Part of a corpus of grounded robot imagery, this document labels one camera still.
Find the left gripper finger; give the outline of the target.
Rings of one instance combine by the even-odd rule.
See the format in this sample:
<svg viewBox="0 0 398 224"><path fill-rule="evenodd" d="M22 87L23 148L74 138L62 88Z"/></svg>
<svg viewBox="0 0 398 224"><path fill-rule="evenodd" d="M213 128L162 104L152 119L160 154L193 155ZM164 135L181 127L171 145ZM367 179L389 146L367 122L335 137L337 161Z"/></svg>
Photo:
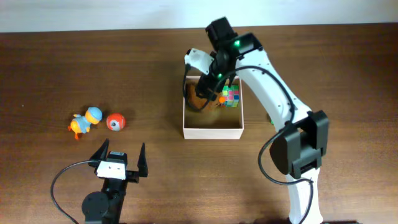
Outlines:
<svg viewBox="0 0 398 224"><path fill-rule="evenodd" d="M90 157L92 161L104 161L109 147L109 139L105 139L101 147Z"/></svg>
<svg viewBox="0 0 398 224"><path fill-rule="evenodd" d="M147 161L146 161L146 145L142 143L142 147L139 154L139 159L137 162L138 173L140 177L147 177L149 174Z"/></svg>

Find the multicolour puzzle cube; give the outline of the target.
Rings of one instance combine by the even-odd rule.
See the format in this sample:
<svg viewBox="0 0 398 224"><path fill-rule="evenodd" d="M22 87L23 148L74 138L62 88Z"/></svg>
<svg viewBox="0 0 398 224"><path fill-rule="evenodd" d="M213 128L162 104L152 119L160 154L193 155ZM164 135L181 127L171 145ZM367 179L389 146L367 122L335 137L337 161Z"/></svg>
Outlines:
<svg viewBox="0 0 398 224"><path fill-rule="evenodd" d="M239 104L239 86L225 85L219 98L222 107L236 108Z"/></svg>

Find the brown plush animal toy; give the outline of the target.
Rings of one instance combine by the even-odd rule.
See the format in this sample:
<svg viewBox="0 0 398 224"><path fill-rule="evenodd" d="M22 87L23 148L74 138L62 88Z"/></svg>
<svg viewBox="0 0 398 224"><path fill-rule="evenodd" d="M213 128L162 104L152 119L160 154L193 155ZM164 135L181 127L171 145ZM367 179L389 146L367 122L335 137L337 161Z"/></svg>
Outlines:
<svg viewBox="0 0 398 224"><path fill-rule="evenodd" d="M199 98L196 95L195 92L195 83L189 83L187 85L187 96L188 96L188 101L189 103L194 106L195 108L200 109L205 103L206 103L206 98ZM210 111L210 110L215 110L217 107L220 105L220 97L221 93L216 94L216 100L215 101L209 101L209 103L204 107L204 111Z"/></svg>

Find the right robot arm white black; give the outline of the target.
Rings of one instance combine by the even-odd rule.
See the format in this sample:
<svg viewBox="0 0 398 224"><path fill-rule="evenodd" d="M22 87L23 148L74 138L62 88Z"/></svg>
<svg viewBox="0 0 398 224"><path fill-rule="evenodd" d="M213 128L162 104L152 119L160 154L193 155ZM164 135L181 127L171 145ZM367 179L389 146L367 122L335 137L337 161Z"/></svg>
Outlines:
<svg viewBox="0 0 398 224"><path fill-rule="evenodd" d="M235 77L245 82L276 130L259 151L260 171L271 182L288 188L289 222L322 223L317 181L328 142L327 115L322 110L313 112L295 96L253 33L239 35L226 17L212 21L205 31L212 53L190 49L184 57L186 70L201 71L195 92L183 90L185 102L203 111L221 98L226 82Z"/></svg>

